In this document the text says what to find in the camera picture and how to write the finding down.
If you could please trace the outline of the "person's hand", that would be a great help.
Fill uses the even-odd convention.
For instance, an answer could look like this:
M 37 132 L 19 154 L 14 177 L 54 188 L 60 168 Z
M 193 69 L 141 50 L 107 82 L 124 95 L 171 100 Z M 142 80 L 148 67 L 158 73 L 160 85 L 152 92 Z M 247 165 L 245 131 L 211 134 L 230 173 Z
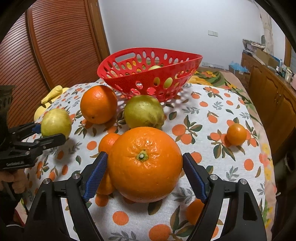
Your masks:
M 28 185 L 28 179 L 24 169 L 18 169 L 15 173 L 9 173 L 7 171 L 1 171 L 1 191 L 4 187 L 2 182 L 12 183 L 12 188 L 16 194 L 25 192 Z

